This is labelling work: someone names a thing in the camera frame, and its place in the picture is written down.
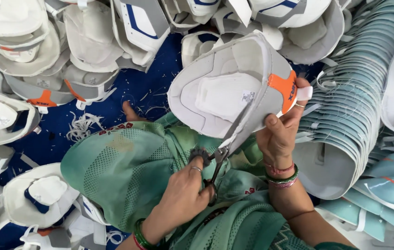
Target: finger ring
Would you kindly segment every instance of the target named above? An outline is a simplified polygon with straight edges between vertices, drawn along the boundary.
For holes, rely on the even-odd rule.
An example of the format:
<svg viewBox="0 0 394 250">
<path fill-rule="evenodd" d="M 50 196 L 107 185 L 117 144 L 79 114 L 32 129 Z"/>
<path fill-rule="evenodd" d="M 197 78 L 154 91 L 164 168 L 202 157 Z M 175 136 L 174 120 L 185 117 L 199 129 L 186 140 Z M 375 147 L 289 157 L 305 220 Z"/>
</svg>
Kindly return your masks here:
<svg viewBox="0 0 394 250">
<path fill-rule="evenodd" d="M 191 167 L 191 169 L 198 170 L 198 171 L 201 173 L 201 169 L 200 169 L 200 168 L 198 168 L 198 167 L 196 167 L 196 166 L 194 166 L 194 167 Z"/>
</svg>

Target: red thread bracelet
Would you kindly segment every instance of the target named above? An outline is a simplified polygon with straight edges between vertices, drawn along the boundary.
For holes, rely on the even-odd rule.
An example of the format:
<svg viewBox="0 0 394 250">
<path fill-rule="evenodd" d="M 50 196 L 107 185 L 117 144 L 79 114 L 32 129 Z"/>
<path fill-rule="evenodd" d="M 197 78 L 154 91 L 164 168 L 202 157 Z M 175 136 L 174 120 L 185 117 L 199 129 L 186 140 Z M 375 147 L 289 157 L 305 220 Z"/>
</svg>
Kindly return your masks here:
<svg viewBox="0 0 394 250">
<path fill-rule="evenodd" d="M 266 167 L 271 168 L 271 174 L 272 175 L 276 175 L 276 174 L 283 174 L 283 173 L 287 173 L 289 171 L 291 171 L 292 169 L 294 169 L 294 162 L 291 164 L 291 167 L 287 168 L 287 169 L 277 169 L 274 166 L 271 166 L 270 164 L 267 164 L 266 162 L 264 162 Z"/>
<path fill-rule="evenodd" d="M 137 238 L 135 237 L 135 234 L 132 234 L 132 237 L 134 238 L 135 245 L 140 249 L 140 250 L 147 250 L 146 248 L 142 247 L 140 243 L 137 241 Z"/>
</svg>

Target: woman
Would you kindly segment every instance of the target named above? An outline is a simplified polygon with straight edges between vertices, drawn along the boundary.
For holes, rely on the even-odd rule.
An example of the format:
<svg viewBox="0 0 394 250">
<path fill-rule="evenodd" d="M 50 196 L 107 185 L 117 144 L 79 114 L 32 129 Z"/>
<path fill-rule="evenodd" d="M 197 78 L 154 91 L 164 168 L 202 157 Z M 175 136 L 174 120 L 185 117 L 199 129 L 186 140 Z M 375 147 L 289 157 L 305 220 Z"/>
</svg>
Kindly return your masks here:
<svg viewBox="0 0 394 250">
<path fill-rule="evenodd" d="M 301 78 L 297 79 L 296 84 L 299 88 L 309 86 Z M 81 165 L 72 163 L 73 159 L 80 157 L 79 153 L 74 153 L 74 147 L 82 146 L 82 142 L 79 142 L 63 159 L 62 173 L 72 187 L 103 207 L 105 218 L 111 220 L 111 224 L 121 230 L 130 228 L 134 232 L 122 242 L 117 248 L 119 250 L 355 249 L 314 210 L 308 194 L 296 178 L 297 167 L 292 162 L 291 153 L 306 101 L 298 101 L 297 104 L 280 119 L 274 114 L 267 116 L 266 128 L 255 135 L 256 143 L 247 140 L 225 164 L 221 171 L 225 174 L 216 182 L 217 203 L 212 207 L 208 207 L 208 204 L 213 199 L 215 190 L 211 186 L 202 189 L 202 178 L 211 176 L 213 169 L 204 168 L 204 160 L 200 156 L 194 157 L 189 164 L 184 163 L 183 152 L 195 145 L 206 146 L 207 151 L 213 151 L 211 145 L 220 144 L 220 141 L 200 137 L 181 125 L 166 128 L 163 132 L 159 132 L 155 125 L 147 128 L 150 124 L 146 121 L 142 122 L 142 128 L 137 125 L 140 128 L 136 131 L 149 130 L 150 133 L 157 134 L 158 138 L 147 138 L 141 132 L 131 135 L 129 130 L 118 132 L 121 135 L 117 139 L 114 136 L 106 144 L 111 150 L 119 152 L 117 156 L 104 153 L 103 150 L 100 153 L 102 158 L 107 154 L 107 157 L 113 159 L 112 162 L 118 164 L 105 164 L 107 167 L 100 168 L 100 174 L 91 174 L 89 169 L 94 167 L 89 167 L 85 173 L 80 174 L 85 176 L 80 178 L 85 184 L 79 184 L 78 177 L 74 177 L 78 173 L 75 166 Z M 141 119 L 128 103 L 124 103 L 123 109 L 127 120 L 134 121 L 130 123 L 130 129 L 133 129 L 138 124 L 136 121 Z M 188 132 L 186 136 L 180 134 L 184 129 Z M 137 149 L 137 141 L 146 139 L 150 144 L 145 143 L 143 148 Z M 86 147 L 100 148 L 97 145 L 99 141 L 92 139 Z M 162 146 L 154 145 L 162 142 L 171 152 L 170 156 L 141 156 L 140 152 L 144 151 L 158 152 Z M 117 160 L 121 154 L 124 159 Z M 152 162 L 158 164 L 146 167 Z M 265 168 L 266 174 L 258 174 L 258 168 Z M 125 175 L 119 175 L 121 169 L 125 169 Z M 106 173 L 119 177 L 112 180 L 108 175 L 105 180 L 100 180 L 100 176 Z M 258 177 L 260 175 L 271 180 L 268 185 Z M 94 182 L 95 186 L 91 188 L 91 184 L 86 184 L 87 182 Z M 104 191 L 103 186 L 107 182 L 119 188 L 111 191 L 109 186 Z M 109 192 L 113 195 L 102 198 Z M 109 200 L 113 199 L 120 199 L 119 203 L 110 203 Z"/>
</svg>

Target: red floral embroidery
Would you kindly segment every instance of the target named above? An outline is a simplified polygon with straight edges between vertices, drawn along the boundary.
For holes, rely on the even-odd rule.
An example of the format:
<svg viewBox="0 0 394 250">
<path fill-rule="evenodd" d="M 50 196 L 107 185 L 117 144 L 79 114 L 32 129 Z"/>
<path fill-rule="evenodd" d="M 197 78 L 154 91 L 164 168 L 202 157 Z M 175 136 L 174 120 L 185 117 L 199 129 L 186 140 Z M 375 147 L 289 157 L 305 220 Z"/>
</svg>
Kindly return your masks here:
<svg viewBox="0 0 394 250">
<path fill-rule="evenodd" d="M 245 191 L 245 194 L 252 194 L 252 193 L 254 193 L 254 192 L 255 192 L 255 189 L 254 189 L 254 188 L 249 188 L 249 191 L 246 190 L 246 191 Z"/>
</svg>

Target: green clothing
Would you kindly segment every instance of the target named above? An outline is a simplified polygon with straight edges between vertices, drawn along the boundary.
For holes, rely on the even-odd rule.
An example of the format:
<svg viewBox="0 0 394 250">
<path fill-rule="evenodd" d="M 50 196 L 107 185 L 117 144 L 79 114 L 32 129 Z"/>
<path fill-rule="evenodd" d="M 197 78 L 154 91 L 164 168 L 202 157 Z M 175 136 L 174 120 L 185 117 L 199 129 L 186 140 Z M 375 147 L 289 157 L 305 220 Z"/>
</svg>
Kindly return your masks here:
<svg viewBox="0 0 394 250">
<path fill-rule="evenodd" d="M 134 223 L 159 203 L 169 177 L 187 164 L 191 149 L 211 154 L 221 142 L 168 113 L 153 123 L 127 122 L 88 136 L 69 149 L 61 172 L 69 185 L 103 208 L 110 224 L 132 232 Z M 251 136 L 224 163 L 216 180 L 217 204 L 178 227 L 168 241 L 170 249 L 285 249 L 281 246 L 294 242 L 297 247 L 287 249 L 312 249 L 287 236 L 291 231 L 285 219 L 269 204 L 261 159 Z M 214 168 L 215 161 L 202 177 L 211 178 Z"/>
</svg>

